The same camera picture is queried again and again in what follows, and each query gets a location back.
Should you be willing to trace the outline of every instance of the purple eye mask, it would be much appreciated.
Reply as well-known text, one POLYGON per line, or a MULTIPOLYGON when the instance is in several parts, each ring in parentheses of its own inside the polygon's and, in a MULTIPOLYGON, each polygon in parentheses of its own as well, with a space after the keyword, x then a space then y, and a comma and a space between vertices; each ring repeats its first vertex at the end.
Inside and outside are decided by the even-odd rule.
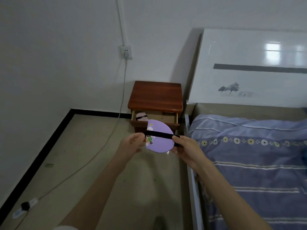
POLYGON ((170 127, 158 120, 148 120, 147 131, 144 134, 146 136, 146 148, 151 151, 163 153, 171 150, 174 146, 178 146, 172 140, 174 134, 170 127))

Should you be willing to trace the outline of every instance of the tiled floor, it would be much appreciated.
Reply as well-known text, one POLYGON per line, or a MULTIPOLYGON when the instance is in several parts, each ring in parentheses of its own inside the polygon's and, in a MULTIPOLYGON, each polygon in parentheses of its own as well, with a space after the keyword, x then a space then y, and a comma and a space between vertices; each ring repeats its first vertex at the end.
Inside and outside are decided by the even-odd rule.
MULTIPOLYGON (((22 202, 40 197, 90 160, 105 144, 117 121, 75 115, 0 230, 16 228, 23 216, 17 219, 11 216, 22 202), (54 166, 47 168, 46 163, 54 166)), ((98 156, 31 209, 18 230, 55 228, 109 162, 121 138, 133 132, 129 120, 119 119, 114 134, 98 156)), ((159 215, 167 219, 169 229, 192 229, 186 171, 186 166, 172 153, 144 149, 118 177, 97 229, 152 229, 159 215)))

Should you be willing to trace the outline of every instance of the open drawer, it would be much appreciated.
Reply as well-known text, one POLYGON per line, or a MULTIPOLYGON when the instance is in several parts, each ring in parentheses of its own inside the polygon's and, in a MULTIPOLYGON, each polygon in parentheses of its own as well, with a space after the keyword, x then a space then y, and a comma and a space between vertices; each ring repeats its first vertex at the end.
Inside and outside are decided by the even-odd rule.
POLYGON ((173 133, 179 129, 180 124, 178 123, 178 113, 151 111, 151 110, 132 110, 131 124, 134 127, 135 132, 145 132, 147 129, 147 121, 138 121, 135 119, 136 114, 145 112, 148 119, 159 120, 165 123, 171 128, 173 133))

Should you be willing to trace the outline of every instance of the striped bedding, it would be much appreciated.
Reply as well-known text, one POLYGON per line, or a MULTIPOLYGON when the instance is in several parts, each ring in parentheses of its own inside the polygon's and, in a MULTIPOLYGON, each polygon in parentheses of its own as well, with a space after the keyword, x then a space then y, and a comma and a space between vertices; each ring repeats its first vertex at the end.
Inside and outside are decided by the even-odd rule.
MULTIPOLYGON (((307 229, 307 120, 248 120, 199 115, 189 136, 273 229, 307 229)), ((207 199, 212 229, 227 229, 207 199)))

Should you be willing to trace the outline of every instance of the hand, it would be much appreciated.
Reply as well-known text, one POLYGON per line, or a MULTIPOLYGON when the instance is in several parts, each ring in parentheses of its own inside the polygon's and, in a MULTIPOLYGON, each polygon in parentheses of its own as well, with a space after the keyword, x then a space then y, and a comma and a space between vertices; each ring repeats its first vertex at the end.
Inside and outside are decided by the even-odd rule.
POLYGON ((113 160, 122 162, 124 166, 129 162, 133 155, 140 152, 140 147, 145 145, 145 135, 143 133, 134 133, 123 138, 119 143, 113 160))
POLYGON ((197 172, 200 168, 200 163, 206 158, 198 143, 183 135, 180 138, 173 135, 172 139, 175 143, 180 144, 180 146, 174 147, 172 152, 197 172))

